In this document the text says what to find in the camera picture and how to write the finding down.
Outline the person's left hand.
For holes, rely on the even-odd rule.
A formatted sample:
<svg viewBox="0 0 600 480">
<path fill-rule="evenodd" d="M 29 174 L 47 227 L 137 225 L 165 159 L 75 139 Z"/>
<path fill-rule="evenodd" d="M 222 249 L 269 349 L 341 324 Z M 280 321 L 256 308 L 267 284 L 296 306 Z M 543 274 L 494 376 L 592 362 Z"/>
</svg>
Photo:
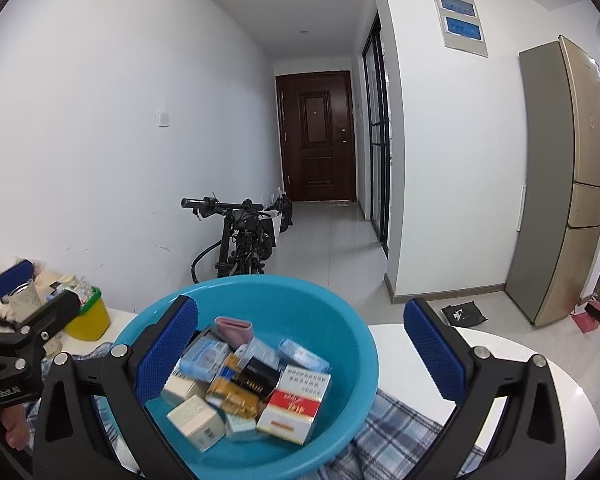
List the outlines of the person's left hand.
<svg viewBox="0 0 600 480">
<path fill-rule="evenodd" d="M 24 450 L 30 440 L 30 428 L 26 410 L 22 404 L 10 406 L 0 411 L 0 419 L 5 429 L 5 441 L 17 451 Z"/>
</svg>

